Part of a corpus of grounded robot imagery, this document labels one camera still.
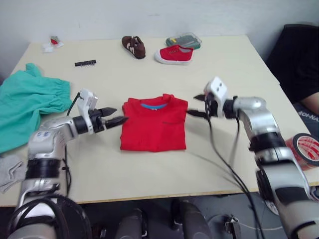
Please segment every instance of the cable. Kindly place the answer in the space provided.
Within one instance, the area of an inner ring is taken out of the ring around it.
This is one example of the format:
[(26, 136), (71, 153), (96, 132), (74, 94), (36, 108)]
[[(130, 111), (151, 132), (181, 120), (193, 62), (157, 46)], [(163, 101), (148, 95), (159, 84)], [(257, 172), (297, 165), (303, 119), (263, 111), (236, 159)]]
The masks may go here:
[(65, 217), (61, 211), (61, 209), (50, 199), (47, 198), (40, 198), (40, 199), (35, 199), (31, 202), (28, 202), (24, 205), (22, 205), (20, 208), (18, 208), (16, 211), (14, 211), (11, 219), (9, 220), (8, 223), (8, 229), (7, 229), (7, 234), (8, 236), (16, 230), (16, 226), (13, 225), (13, 221), (15, 218), (18, 216), (19, 213), (21, 213), (24, 209), (27, 209), (28, 207), (35, 207), (39, 203), (44, 203), (47, 206), (51, 208), (53, 211), (55, 217), (56, 217), (56, 222), (57, 222), (57, 232), (58, 232), (58, 237), (59, 239), (69, 239), (69, 230), (67, 227), (67, 223), (65, 220)]
[[(262, 239), (265, 239), (265, 235), (264, 235), (264, 232), (262, 230), (262, 227), (261, 227), (261, 223), (260, 223), (260, 220), (258, 218), (258, 215), (257, 215), (257, 210), (256, 210), (256, 207), (255, 207), (255, 204), (254, 204), (254, 201), (252, 199), (252, 196), (246, 186), (246, 184), (243, 182), (243, 180), (238, 176), (238, 174), (234, 171), (234, 169), (225, 161), (225, 159), (221, 156), (221, 154), (218, 152), (216, 146), (215, 146), (215, 143), (214, 143), (214, 138), (213, 138), (213, 128), (212, 128), (212, 125), (211, 125), (211, 121), (210, 121), (210, 116), (209, 116), (209, 112), (208, 112), (208, 109), (209, 109), (209, 105), (207, 104), (207, 102), (205, 102), (205, 112), (206, 112), (206, 120), (208, 121), (208, 124), (209, 124), (209, 130), (210, 130), (210, 142), (211, 142), (211, 145), (212, 145), (212, 148), (214, 149), (215, 153), (217, 154), (217, 156), (220, 158), (220, 160), (230, 169), (230, 171), (232, 172), (233, 174), (233, 178), (235, 179), (235, 181), (239, 184), (240, 186), (240, 189), (243, 191), (243, 193), (247, 196), (250, 204), (251, 204), (251, 209), (254, 213), (254, 216), (255, 216), (255, 220), (256, 220), (256, 223), (257, 223), (257, 226), (258, 228), (260, 229), (260, 233), (261, 233), (261, 236), (262, 236)], [(239, 120), (237, 119), (237, 126), (238, 126), (238, 129), (237, 129), (237, 134), (239, 135)], [(259, 234), (258, 234), (258, 231), (256, 230), (256, 236), (257, 238), (259, 238)]]
[[(254, 227), (248, 226), (248, 225), (240, 223), (240, 222), (239, 222), (239, 224), (244, 226), (244, 227), (250, 228), (250, 229), (260, 230), (259, 228), (254, 228)], [(283, 229), (283, 226), (277, 227), (277, 228), (262, 228), (263, 231), (276, 231), (276, 230), (280, 230), (280, 229)]]
[[(217, 217), (225, 217), (225, 218), (232, 218), (233, 216), (230, 216), (230, 215), (227, 215), (227, 214), (217, 214), (217, 215), (214, 215), (214, 216), (212, 216), (210, 219), (208, 219), (208, 221), (207, 221), (207, 224), (209, 225), (212, 221), (213, 221), (213, 219), (215, 219), (215, 218), (217, 218)], [(240, 221), (239, 221), (239, 219), (238, 218), (236, 218), (236, 217), (233, 217), (233, 218), (235, 218), (237, 221), (238, 221), (238, 224), (240, 224), (240, 225), (242, 225), (242, 226), (244, 226), (244, 227), (247, 227), (247, 228), (249, 228), (249, 229), (253, 229), (253, 230), (260, 230), (259, 228), (254, 228), (254, 227), (251, 227), (251, 226), (249, 226), (249, 225), (246, 225), (246, 224), (243, 224), (243, 223), (241, 223)], [(262, 230), (263, 231), (276, 231), (276, 230), (280, 230), (280, 229), (282, 229), (283, 227), (281, 226), (281, 227), (277, 227), (277, 228), (262, 228)]]
[(63, 200), (63, 203), (66, 203), (68, 206), (70, 206), (70, 208), (72, 208), (81, 219), (86, 239), (92, 239), (91, 223), (90, 223), (89, 218), (87, 217), (85, 211), (83, 210), (83, 208), (81, 206), (79, 206), (78, 204), (73, 202), (71, 199), (64, 197), (62, 195), (59, 195), (59, 194), (51, 194), (51, 195), (47, 195), (45, 197), (49, 198), (49, 199), (52, 199), (52, 198), (61, 199), (61, 200)]
[[(70, 115), (70, 112), (76, 102), (76, 100), (80, 97), (80, 92), (78, 92), (72, 102), (72, 104), (70, 105), (70, 108), (68, 109), (68, 112), (66, 113), (66, 116)], [(62, 169), (65, 170), (65, 180), (66, 180), (66, 196), (69, 196), (69, 192), (70, 192), (70, 188), (71, 188), (71, 184), (72, 184), (72, 176), (71, 176), (71, 172), (70, 172), (70, 168), (68, 165), (68, 155), (67, 155), (67, 146), (65, 145), (65, 149), (64, 149), (64, 153), (65, 153), (65, 159), (63, 160), (65, 167), (63, 167)]]
[(32, 207), (28, 207), (21, 215), (21, 217), (19, 218), (19, 221), (17, 222), (15, 228), (20, 228), (21, 224), (23, 222), (23, 219), (25, 219), (26, 215), (28, 215), (28, 213), (35, 207), (36, 205), (33, 205)]
[(236, 136), (235, 136), (235, 140), (230, 152), (230, 156), (229, 156), (229, 165), (234, 166), (234, 159), (235, 159), (235, 153), (236, 153), (236, 149), (237, 149), (237, 145), (238, 145), (238, 139), (239, 139), (239, 131), (240, 131), (240, 123), (239, 123), (239, 119), (236, 117), (236, 122), (237, 122), (237, 132), (236, 132)]

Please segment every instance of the red object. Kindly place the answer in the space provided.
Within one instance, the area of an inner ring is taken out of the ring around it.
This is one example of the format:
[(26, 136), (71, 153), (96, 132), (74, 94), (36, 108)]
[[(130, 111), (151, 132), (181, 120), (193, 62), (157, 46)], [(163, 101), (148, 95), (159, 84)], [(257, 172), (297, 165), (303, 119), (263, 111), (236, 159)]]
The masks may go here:
[(303, 171), (319, 166), (319, 142), (310, 134), (299, 133), (286, 140)]
[[(143, 106), (157, 106), (148, 109)], [(153, 99), (129, 98), (123, 112), (129, 119), (122, 126), (121, 150), (160, 152), (186, 149), (187, 101), (163, 94)]]
[(53, 45), (58, 44), (58, 42), (57, 42), (56, 40), (53, 40), (52, 38), (51, 38), (51, 43), (52, 43)]
[(191, 62), (193, 48), (173, 45), (155, 53), (155, 58), (164, 64), (187, 64)]

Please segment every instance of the red sneaker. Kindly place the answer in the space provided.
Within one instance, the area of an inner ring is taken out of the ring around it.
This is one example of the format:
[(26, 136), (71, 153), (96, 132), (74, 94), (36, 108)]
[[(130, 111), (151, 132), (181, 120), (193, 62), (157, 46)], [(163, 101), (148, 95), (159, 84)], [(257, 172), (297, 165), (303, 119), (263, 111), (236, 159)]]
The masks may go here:
[(163, 64), (187, 65), (191, 62), (193, 48), (173, 45), (158, 50), (155, 53), (155, 59)]

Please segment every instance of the teal cloth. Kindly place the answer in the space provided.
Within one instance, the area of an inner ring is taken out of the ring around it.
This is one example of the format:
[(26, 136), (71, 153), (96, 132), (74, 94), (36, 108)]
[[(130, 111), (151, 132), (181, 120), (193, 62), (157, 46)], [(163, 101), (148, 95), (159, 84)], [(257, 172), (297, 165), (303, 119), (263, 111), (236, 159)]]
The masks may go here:
[(41, 75), (25, 65), (0, 86), (0, 153), (28, 142), (42, 114), (63, 112), (71, 105), (70, 83)]

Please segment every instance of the tape roll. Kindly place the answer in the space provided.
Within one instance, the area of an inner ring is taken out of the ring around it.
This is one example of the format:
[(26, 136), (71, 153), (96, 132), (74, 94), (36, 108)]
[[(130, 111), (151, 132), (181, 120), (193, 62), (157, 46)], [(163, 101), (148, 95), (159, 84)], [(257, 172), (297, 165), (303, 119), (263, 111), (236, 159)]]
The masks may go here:
[(299, 133), (286, 140), (303, 171), (319, 167), (319, 140), (307, 133)]

